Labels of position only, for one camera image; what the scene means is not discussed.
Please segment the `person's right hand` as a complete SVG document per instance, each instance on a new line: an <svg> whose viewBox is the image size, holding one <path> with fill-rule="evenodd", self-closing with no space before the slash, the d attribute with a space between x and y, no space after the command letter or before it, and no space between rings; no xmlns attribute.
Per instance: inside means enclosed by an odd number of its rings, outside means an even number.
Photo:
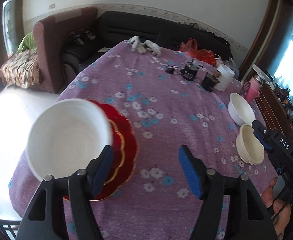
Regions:
<svg viewBox="0 0 293 240"><path fill-rule="evenodd" d="M273 187L275 186L276 182L277 177L274 177L270 181L269 186L261 194L261 199L266 207L273 206L274 213L278 213L281 208L283 208L278 215L277 222L274 225L278 239L283 239L285 228L290 221L291 206L289 204L285 204L285 202L282 200L273 200Z"/></svg>

